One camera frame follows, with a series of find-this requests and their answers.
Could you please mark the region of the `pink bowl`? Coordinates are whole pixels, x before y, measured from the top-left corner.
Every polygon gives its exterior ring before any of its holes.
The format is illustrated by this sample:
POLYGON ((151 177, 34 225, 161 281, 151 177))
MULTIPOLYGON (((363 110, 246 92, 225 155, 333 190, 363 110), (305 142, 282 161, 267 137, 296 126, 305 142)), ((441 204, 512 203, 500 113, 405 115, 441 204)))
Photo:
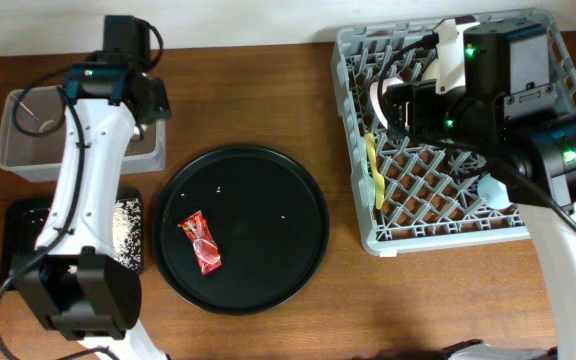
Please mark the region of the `pink bowl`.
MULTIPOLYGON (((384 80, 382 93, 385 93, 390 87, 402 85, 404 81, 398 77, 387 78, 384 80)), ((369 89, 370 94, 370 102, 372 104, 372 108, 376 118, 379 120, 380 126, 387 129, 388 122, 386 117, 384 116, 381 107, 379 105, 379 96, 378 93, 378 82, 374 82, 371 84, 369 89)))

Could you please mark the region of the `yellow plastic knife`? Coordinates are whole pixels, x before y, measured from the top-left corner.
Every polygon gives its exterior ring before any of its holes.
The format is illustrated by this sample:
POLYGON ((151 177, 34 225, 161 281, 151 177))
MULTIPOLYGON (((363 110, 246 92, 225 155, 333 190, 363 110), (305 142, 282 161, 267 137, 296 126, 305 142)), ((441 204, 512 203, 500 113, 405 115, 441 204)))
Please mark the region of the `yellow plastic knife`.
POLYGON ((381 210, 385 200, 385 179, 377 166, 377 152, 374 135, 372 133, 366 133, 364 135, 364 141, 374 182, 375 208, 381 210))

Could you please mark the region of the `light blue cup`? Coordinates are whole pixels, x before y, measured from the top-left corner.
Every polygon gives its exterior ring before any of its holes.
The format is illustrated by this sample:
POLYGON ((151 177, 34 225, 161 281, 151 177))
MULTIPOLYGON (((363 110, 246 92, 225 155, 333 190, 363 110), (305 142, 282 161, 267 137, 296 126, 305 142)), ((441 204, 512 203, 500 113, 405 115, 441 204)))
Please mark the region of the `light blue cup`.
POLYGON ((477 185, 477 195, 485 204, 494 210, 503 210, 512 205, 506 185, 491 175, 482 176, 477 185))

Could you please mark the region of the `red snack wrapper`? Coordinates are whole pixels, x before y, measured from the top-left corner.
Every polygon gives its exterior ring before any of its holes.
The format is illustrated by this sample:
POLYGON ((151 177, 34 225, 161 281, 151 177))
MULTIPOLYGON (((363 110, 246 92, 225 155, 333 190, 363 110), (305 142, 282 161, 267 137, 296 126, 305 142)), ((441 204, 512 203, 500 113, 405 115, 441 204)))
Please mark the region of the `red snack wrapper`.
POLYGON ((201 211, 196 211, 178 226, 192 243, 200 271, 208 275, 222 265, 221 254, 210 233, 206 219, 201 211))

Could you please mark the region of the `cream plate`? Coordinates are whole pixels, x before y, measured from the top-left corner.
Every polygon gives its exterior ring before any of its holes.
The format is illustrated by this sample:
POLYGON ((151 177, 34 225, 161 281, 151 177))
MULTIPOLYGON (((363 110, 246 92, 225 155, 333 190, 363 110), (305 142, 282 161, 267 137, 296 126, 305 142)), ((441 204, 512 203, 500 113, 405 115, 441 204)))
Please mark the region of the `cream plate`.
POLYGON ((438 58, 429 63, 421 76, 422 81, 437 80, 439 78, 440 61, 438 58))

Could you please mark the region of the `mint green plastic knife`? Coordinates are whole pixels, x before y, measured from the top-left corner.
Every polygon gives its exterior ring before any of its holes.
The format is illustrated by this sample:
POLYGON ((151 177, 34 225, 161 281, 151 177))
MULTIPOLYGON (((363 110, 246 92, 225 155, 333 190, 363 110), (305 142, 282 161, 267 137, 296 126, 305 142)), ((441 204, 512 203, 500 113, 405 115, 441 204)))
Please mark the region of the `mint green plastic knife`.
POLYGON ((375 183, 371 174, 364 173, 362 177, 363 194, 368 209, 375 207, 375 183))

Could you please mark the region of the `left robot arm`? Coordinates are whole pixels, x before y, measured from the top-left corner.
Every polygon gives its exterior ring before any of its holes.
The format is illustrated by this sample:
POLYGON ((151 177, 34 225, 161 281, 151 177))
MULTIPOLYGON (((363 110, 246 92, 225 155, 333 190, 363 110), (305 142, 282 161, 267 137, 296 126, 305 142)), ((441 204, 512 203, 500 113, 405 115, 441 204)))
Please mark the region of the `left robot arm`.
POLYGON ((138 274, 115 258, 112 219, 124 155, 145 124, 171 116, 164 83, 149 73, 160 36, 131 15, 104 19, 103 46, 63 70, 66 130, 56 192, 31 255, 16 256, 14 287, 40 325, 109 359, 164 359, 139 316, 138 274))

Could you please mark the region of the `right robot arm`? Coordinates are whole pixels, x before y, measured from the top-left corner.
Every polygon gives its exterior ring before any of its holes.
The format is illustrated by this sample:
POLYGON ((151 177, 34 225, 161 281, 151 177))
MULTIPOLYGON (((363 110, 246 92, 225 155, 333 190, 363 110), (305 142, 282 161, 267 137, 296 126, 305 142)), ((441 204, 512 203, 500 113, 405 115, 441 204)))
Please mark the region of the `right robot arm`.
POLYGON ((441 21, 414 49, 437 76, 376 83, 390 136, 482 156, 537 251, 557 343, 541 359, 576 359, 576 111, 558 111, 548 32, 528 20, 441 21))

